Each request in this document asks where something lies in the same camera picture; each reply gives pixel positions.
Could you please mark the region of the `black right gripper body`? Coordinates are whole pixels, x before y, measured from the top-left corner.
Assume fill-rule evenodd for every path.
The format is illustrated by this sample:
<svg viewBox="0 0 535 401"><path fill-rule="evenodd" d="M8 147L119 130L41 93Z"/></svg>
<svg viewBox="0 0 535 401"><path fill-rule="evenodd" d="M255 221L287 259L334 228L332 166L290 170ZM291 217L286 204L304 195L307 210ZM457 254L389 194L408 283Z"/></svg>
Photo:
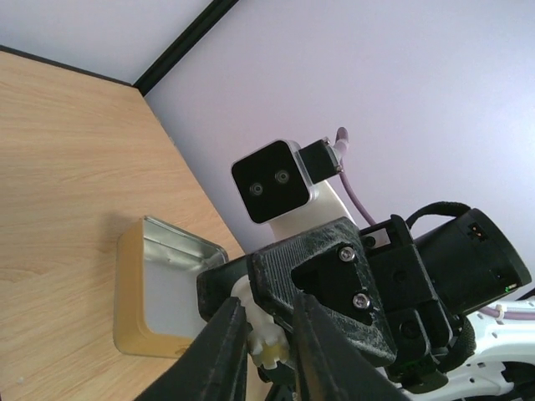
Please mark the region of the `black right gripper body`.
<svg viewBox="0 0 535 401"><path fill-rule="evenodd" d="M476 349L468 315L531 281L496 224L461 203L393 215L360 239L398 349L386 372L411 393L445 387Z"/></svg>

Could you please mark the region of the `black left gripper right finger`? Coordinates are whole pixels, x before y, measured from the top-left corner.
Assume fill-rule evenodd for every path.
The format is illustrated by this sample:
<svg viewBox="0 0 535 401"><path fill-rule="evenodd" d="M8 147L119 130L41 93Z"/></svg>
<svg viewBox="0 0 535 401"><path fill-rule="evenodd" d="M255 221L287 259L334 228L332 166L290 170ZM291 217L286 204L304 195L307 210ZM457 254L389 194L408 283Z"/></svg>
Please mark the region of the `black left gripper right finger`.
<svg viewBox="0 0 535 401"><path fill-rule="evenodd" d="M315 297L299 294L293 308L298 400L407 399L349 343Z"/></svg>

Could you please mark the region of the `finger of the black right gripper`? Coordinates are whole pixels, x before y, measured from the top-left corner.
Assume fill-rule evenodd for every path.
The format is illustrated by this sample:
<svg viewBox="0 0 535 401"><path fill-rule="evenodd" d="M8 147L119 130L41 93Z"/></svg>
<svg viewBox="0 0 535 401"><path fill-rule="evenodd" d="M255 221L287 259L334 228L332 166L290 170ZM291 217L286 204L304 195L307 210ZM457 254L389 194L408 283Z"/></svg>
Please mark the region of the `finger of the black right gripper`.
<svg viewBox="0 0 535 401"><path fill-rule="evenodd" d="M196 278L197 308L205 322L209 322L219 307L231 296L235 283L248 275L249 259L249 256L242 256L223 265L209 268Z"/></svg>
<svg viewBox="0 0 535 401"><path fill-rule="evenodd" d="M380 292L358 227L347 217L328 222L250 254L247 272L256 304L287 331L293 300L316 297L350 344L375 367L397 354Z"/></svg>

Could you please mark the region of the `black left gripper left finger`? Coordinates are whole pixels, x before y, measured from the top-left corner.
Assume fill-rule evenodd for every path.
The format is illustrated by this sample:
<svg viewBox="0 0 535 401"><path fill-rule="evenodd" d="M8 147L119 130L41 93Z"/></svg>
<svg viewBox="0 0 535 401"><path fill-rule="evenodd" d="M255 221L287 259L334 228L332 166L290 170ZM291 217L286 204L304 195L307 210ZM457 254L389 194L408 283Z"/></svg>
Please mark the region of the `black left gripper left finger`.
<svg viewBox="0 0 535 401"><path fill-rule="evenodd" d="M139 400L244 400L247 319L238 298L228 298L186 352Z"/></svg>

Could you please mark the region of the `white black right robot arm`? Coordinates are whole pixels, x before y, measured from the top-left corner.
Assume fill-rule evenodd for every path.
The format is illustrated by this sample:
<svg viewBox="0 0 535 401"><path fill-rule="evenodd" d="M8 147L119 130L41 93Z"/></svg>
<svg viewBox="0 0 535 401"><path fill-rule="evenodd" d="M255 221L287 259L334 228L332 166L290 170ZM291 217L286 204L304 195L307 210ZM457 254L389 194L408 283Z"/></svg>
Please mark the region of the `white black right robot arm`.
<svg viewBox="0 0 535 401"><path fill-rule="evenodd" d="M341 217L203 272L201 317L242 301L268 366L293 335L293 300L316 298L349 344L420 399L534 393L534 306L506 302L531 275L482 211L436 202L359 229Z"/></svg>

